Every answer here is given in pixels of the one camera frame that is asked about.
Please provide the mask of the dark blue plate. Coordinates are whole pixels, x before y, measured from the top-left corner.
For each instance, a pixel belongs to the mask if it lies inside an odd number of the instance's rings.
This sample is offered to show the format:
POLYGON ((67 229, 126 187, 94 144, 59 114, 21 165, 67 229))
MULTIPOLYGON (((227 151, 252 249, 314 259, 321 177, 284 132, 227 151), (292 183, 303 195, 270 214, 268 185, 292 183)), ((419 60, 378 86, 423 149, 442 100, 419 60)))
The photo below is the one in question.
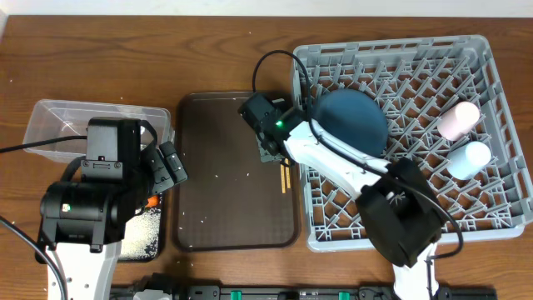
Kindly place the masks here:
POLYGON ((322 96, 312 116, 335 138, 374 158, 380 157, 388 139, 384 112, 365 93, 338 89, 322 96))

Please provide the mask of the light blue plastic cup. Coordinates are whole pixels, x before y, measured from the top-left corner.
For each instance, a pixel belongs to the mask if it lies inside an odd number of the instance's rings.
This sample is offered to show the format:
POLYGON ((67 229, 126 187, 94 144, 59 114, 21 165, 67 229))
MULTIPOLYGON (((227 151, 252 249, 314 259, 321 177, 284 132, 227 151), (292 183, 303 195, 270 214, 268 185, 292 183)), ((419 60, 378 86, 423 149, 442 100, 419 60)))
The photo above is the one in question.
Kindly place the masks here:
POLYGON ((446 158, 448 173, 459 180, 473 178, 491 160, 491 150, 483 142, 469 142, 450 152, 446 158))

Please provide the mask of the pink plastic cup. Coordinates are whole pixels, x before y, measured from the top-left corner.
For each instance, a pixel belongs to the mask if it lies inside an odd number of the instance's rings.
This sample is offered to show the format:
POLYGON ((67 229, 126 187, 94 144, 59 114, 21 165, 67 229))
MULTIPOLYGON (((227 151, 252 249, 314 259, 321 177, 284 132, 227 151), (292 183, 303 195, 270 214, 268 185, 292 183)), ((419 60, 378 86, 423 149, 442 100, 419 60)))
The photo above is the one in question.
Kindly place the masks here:
POLYGON ((474 103, 459 102, 440 116, 437 131, 445 139, 457 141, 475 126, 480 115, 474 103))

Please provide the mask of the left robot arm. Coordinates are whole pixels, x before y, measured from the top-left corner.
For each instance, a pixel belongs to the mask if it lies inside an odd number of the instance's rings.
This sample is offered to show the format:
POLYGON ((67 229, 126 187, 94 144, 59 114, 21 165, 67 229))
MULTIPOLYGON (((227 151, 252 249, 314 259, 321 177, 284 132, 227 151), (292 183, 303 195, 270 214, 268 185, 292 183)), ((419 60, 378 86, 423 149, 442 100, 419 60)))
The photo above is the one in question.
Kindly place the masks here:
POLYGON ((107 299, 127 222, 187 180, 172 142, 135 118, 93 117, 87 152, 45 192, 38 241, 51 259, 50 299, 107 299))

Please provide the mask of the wooden chopstick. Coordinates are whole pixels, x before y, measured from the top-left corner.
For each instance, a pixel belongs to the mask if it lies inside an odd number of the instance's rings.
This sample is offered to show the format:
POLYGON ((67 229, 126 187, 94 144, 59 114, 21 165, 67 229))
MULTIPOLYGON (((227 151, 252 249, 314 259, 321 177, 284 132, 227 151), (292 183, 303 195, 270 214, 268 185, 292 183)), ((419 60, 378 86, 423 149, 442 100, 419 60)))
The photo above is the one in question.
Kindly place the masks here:
POLYGON ((286 193, 286 173, 285 166, 280 164, 280 174, 281 174, 281 192, 282 194, 286 193))
POLYGON ((286 178, 286 189, 291 189, 291 173, 290 173, 290 161, 288 158, 285 158, 285 178, 286 178))

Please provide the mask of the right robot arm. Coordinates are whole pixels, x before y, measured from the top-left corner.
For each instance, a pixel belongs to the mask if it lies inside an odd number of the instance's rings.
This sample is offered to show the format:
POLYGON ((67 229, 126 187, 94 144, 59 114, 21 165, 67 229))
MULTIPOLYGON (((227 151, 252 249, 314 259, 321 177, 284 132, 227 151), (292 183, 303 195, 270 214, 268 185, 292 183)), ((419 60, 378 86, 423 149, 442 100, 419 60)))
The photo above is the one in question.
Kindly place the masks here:
POLYGON ((380 157, 389 132, 374 100, 336 90, 306 115, 255 93, 238 112, 270 154, 317 170, 354 198, 367 238, 393 266, 397 298, 436 296, 433 260, 444 223, 441 207, 412 160, 380 157))

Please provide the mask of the orange carrot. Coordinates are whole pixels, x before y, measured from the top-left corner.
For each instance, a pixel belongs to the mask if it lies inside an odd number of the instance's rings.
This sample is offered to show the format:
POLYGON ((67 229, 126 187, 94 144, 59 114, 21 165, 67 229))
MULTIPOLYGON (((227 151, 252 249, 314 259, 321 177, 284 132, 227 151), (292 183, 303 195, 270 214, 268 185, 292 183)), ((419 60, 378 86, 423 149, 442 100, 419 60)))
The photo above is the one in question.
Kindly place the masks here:
POLYGON ((146 207, 147 208, 154 208, 154 207, 156 207, 159 204, 159 202, 160 202, 159 196, 158 195, 154 195, 154 196, 148 198, 146 207))

